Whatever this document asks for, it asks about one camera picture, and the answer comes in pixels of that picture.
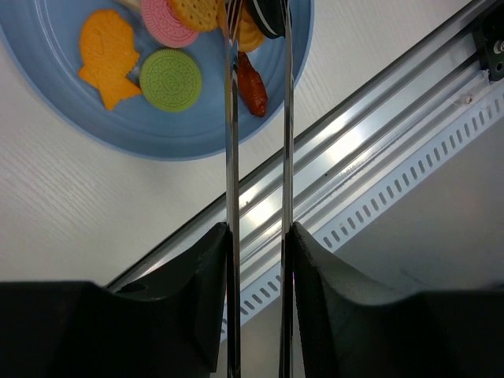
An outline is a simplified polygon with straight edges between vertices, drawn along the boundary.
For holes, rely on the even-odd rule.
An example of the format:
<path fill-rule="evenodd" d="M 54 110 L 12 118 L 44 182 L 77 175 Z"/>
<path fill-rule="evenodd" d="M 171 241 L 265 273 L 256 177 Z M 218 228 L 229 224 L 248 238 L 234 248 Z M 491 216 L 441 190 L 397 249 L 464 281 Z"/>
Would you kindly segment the orange fish cookie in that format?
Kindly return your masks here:
<path fill-rule="evenodd" d="M 107 110 L 142 94 L 128 78 L 139 60 L 133 28 L 117 11 L 99 9 L 87 18 L 80 33 L 80 55 L 79 76 L 98 90 Z"/>

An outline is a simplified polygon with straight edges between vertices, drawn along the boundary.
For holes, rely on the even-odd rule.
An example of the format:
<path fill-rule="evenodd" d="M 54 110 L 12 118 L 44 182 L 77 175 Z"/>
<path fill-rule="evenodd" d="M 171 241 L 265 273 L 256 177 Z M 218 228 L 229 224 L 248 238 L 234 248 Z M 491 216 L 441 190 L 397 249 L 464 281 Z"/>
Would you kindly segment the tan round cracker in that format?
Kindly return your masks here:
<path fill-rule="evenodd" d="M 197 32 L 211 32 L 217 28 L 219 0 L 169 0 L 180 22 Z"/>

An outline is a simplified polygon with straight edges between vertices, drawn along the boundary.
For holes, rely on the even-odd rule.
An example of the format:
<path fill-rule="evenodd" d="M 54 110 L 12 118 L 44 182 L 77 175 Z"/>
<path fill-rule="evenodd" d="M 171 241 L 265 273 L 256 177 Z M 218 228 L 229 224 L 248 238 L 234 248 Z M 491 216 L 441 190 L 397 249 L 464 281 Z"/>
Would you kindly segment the black sandwich cookie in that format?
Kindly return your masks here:
<path fill-rule="evenodd" d="M 247 0 L 246 6 L 261 33 L 268 39 L 286 35 L 287 6 L 284 0 Z"/>

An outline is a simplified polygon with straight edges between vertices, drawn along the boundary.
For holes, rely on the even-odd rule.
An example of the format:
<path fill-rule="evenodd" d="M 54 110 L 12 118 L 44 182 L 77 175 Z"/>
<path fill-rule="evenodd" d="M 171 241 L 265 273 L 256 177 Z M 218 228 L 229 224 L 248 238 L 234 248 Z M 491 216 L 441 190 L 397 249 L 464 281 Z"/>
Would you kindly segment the pink sandwich cookie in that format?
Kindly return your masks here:
<path fill-rule="evenodd" d="M 164 46 L 183 48 L 199 36 L 180 22 L 167 0 L 142 0 L 140 9 L 147 31 Z"/>

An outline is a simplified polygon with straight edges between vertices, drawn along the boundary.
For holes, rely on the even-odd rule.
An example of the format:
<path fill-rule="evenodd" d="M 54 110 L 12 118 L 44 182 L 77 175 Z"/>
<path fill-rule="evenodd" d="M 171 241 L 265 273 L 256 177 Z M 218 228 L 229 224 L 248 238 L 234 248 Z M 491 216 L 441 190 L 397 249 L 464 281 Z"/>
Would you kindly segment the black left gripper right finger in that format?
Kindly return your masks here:
<path fill-rule="evenodd" d="M 322 247 L 289 235 L 308 377 L 500 377 L 503 290 L 420 291 L 382 284 Z"/>

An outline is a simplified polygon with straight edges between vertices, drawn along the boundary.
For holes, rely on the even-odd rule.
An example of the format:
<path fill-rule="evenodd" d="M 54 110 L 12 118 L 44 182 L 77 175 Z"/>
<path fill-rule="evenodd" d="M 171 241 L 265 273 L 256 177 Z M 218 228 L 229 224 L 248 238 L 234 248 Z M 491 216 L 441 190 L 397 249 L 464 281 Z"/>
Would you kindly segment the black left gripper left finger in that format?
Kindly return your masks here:
<path fill-rule="evenodd" d="M 1 285 L 4 377 L 207 377 L 217 369 L 228 227 L 110 291 L 87 281 Z"/>

